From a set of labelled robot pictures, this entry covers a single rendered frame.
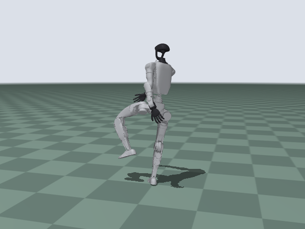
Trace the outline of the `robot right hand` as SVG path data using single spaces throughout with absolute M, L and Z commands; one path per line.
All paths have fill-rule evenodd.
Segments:
M 133 100 L 135 100 L 135 99 L 137 99 L 137 100 L 135 100 L 134 102 L 136 102 L 136 101 L 138 101 L 138 102 L 142 102 L 142 101 L 144 101 L 145 100 L 145 98 L 146 98 L 146 94 L 145 94 L 146 92 L 144 92 L 143 94 L 136 94 L 135 96 L 137 96 L 137 95 L 139 95 L 138 97 L 136 97 L 136 98 L 134 98 Z

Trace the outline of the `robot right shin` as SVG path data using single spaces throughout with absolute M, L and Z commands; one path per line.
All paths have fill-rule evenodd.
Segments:
M 162 143 L 162 149 L 160 152 L 157 152 L 154 150 L 154 153 L 153 153 L 153 160 L 152 160 L 152 175 L 151 175 L 151 178 L 154 178 L 156 177 L 156 173 L 157 173 L 157 169 L 158 169 L 158 166 L 161 162 L 161 158 L 162 158 L 162 152 L 163 152 L 163 147 L 164 147 L 164 144 Z

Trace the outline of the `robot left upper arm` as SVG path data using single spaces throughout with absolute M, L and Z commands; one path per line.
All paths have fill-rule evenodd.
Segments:
M 147 82 L 149 82 L 151 89 L 153 88 L 153 71 L 156 68 L 155 65 L 156 65 L 155 62 L 151 62 L 146 64 L 145 66 Z

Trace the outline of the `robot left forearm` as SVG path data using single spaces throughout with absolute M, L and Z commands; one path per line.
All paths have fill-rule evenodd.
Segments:
M 149 107 L 151 108 L 151 107 L 154 106 L 154 104 L 153 104 L 153 102 L 154 102 L 153 90 L 151 89 L 151 86 L 150 86 L 149 82 L 146 82 L 144 84 L 144 88 L 145 88 L 146 98 L 147 98 L 146 101 L 147 101 Z

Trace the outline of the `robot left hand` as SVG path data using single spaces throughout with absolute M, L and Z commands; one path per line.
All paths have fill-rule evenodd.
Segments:
M 151 110 L 151 119 L 152 119 L 152 121 L 153 121 L 153 117 L 154 117 L 155 122 L 158 124 L 158 122 L 161 123 L 161 122 L 159 121 L 159 119 L 160 119 L 161 121 L 163 121 L 162 119 L 164 119 L 164 118 L 163 118 L 162 115 L 160 114 L 159 110 L 156 109 L 156 104 L 155 104 L 155 102 L 153 102 L 153 104 L 154 104 L 154 106 L 150 108 L 150 110 Z M 160 115 L 160 116 L 159 116 L 159 115 Z M 157 117 L 157 116 L 158 116 L 158 117 Z M 160 117 L 161 117 L 162 119 L 161 119 Z M 159 118 L 159 119 L 158 119 L 158 118 Z M 158 122 L 156 121 L 156 119 L 157 119 Z

